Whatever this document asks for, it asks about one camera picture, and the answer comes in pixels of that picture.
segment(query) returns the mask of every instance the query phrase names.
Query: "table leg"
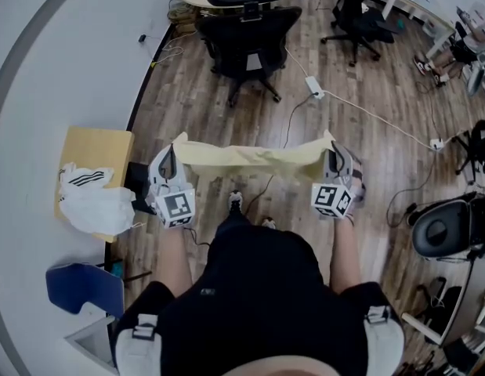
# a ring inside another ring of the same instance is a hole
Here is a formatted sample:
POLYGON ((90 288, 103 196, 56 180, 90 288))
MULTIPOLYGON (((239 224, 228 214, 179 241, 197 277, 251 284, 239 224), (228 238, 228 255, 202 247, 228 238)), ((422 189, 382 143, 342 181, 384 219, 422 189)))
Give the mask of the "table leg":
POLYGON ((390 11, 392 10, 392 7, 393 7, 393 3, 395 3, 396 0, 387 0, 386 4, 385 4, 385 8, 383 9, 383 19, 386 20, 386 17, 389 16, 390 14, 390 11))
POLYGON ((436 42, 433 44, 432 48, 425 54, 427 59, 430 59, 434 54, 437 53, 437 50, 439 50, 444 42, 454 33, 454 30, 446 30, 443 32, 441 36, 436 40, 436 42))

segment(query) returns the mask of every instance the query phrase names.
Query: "fabric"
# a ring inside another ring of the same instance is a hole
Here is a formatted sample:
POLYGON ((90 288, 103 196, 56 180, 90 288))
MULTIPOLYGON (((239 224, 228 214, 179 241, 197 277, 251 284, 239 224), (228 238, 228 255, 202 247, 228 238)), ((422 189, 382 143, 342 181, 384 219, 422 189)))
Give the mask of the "fabric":
POLYGON ((477 60, 477 55, 465 44, 464 40, 456 42, 450 47, 453 57, 459 63, 471 64, 477 60))
POLYGON ((364 319, 372 306, 387 305, 376 283, 340 295, 324 286, 313 250, 300 236, 238 225, 217 234, 204 274, 189 291, 173 299, 163 284, 150 284, 118 332, 136 325, 137 313, 157 314, 162 376, 223 375, 285 355, 319 360, 341 375, 364 376, 364 319))
POLYGON ((326 131, 321 139, 287 149, 249 146, 221 148, 189 141, 188 135, 183 132, 172 146, 181 163, 208 179, 262 172, 295 181, 322 182, 324 153, 326 149, 332 150, 333 140, 326 131))
MULTIPOLYGON (((485 23, 477 27, 477 30, 485 34, 485 23)), ((485 42, 478 42, 472 34, 468 34, 463 38, 465 45, 474 53, 480 53, 485 51, 485 42)))
POLYGON ((112 168, 77 168, 68 163, 60 170, 60 210, 73 227, 86 233, 118 235, 132 227, 136 195, 127 188, 103 188, 112 168))

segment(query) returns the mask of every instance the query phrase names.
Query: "black chair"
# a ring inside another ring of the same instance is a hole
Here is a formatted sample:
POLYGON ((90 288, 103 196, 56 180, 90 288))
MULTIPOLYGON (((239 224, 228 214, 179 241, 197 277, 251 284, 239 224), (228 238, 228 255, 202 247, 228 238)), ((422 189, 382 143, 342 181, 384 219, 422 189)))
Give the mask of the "black chair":
POLYGON ((359 49, 359 45, 370 50, 374 54, 373 60, 378 61, 382 55, 369 42, 379 40, 384 43, 393 43, 392 34, 397 33, 396 29, 392 29, 385 23, 381 11, 370 8, 363 14, 363 1, 338 0, 332 10, 336 20, 331 22, 331 26, 333 28, 339 26, 346 34, 328 36, 320 40, 323 44, 331 40, 351 41, 353 43, 353 61, 349 63, 351 67, 355 67, 357 63, 357 50, 359 49))
POLYGON ((232 78, 228 104, 236 103, 237 92, 248 80, 259 80, 281 101, 268 77, 284 67, 285 37, 301 16, 299 7, 260 10, 260 4, 274 0, 208 0, 216 6, 244 5, 244 12, 229 16, 208 16, 196 23, 215 65, 211 71, 232 78))
POLYGON ((485 167, 485 120, 478 121, 472 129, 472 133, 467 131, 464 135, 467 139, 466 141, 459 136, 455 136, 451 140, 462 145, 467 153, 464 163, 456 170, 456 175, 461 174, 465 166, 471 163, 473 181, 469 181, 469 185, 473 185, 476 183, 476 162, 485 167))

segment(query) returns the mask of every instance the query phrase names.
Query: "white marker cube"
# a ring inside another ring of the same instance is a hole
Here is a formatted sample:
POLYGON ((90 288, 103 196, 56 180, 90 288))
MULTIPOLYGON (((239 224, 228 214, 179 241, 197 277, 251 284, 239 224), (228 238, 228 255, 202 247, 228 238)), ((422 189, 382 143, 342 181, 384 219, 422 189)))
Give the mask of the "white marker cube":
POLYGON ((311 205, 322 215, 343 219, 352 203, 353 195, 343 185, 312 185, 311 205))
POLYGON ((195 216, 195 190, 184 190, 155 197, 157 214, 164 228, 185 226, 195 216))

